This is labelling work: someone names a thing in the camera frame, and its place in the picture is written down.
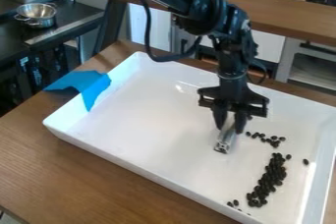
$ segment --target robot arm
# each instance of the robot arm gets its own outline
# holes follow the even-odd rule
[[[154,0],[175,15],[180,28],[199,35],[186,54],[155,57],[149,45],[149,7],[145,0],[140,1],[147,13],[145,48],[152,60],[166,62],[188,57],[195,53],[202,35],[212,40],[219,65],[217,74],[220,86],[199,89],[199,105],[212,110],[216,126],[222,131],[216,149],[228,152],[228,139],[242,133],[248,119],[252,116],[267,116],[268,99],[248,87],[248,67],[255,62],[257,45],[252,39],[247,14],[225,0]],[[235,114],[232,126],[227,125],[229,111]]]

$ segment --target wooden countertop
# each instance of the wooden countertop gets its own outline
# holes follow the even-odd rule
[[[108,72],[143,47],[116,42],[80,69]],[[214,65],[185,64],[208,71]],[[266,86],[336,106],[335,97],[293,85]],[[57,139],[42,120],[74,95],[40,92],[0,119],[0,205],[28,223],[184,223],[235,221],[113,163]],[[333,179],[325,223],[336,216]]]
[[[139,0],[120,0],[139,3]],[[336,7],[302,0],[227,0],[245,10],[252,28],[336,46]],[[149,1],[153,8],[164,7]]]

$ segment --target blue towel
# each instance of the blue towel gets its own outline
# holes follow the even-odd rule
[[[110,86],[111,80],[106,74],[96,71],[71,72],[44,90],[59,90],[74,87],[82,94],[86,110],[89,111],[98,95]]]

